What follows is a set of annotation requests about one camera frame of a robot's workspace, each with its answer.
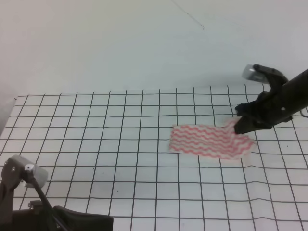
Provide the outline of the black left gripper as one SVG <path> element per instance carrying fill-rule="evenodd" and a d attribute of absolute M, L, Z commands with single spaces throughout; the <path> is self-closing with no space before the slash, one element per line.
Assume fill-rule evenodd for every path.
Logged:
<path fill-rule="evenodd" d="M 52 215 L 36 200 L 29 209 L 12 213 L 12 231 L 62 231 Z M 87 214 L 55 206 L 54 211 L 72 231 L 112 231 L 114 219 L 108 215 Z"/>

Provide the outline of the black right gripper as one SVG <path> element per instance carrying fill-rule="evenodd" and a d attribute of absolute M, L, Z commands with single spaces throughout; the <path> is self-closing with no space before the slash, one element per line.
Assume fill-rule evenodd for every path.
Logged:
<path fill-rule="evenodd" d="M 235 133 L 271 129 L 279 123 L 289 122 L 294 114 L 292 97 L 288 90 L 263 91 L 255 101 L 239 104 L 235 111 L 241 118 L 234 125 Z"/>

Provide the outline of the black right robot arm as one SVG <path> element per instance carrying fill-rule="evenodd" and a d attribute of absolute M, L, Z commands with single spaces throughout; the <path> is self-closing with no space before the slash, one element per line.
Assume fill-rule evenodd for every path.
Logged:
<path fill-rule="evenodd" d="M 235 107 L 239 121 L 234 130 L 245 134 L 292 120 L 293 114 L 308 106 L 308 71 L 288 80 L 277 69 L 254 64 L 243 71 L 247 80 L 269 84 L 270 91 L 263 91 L 256 100 Z"/>

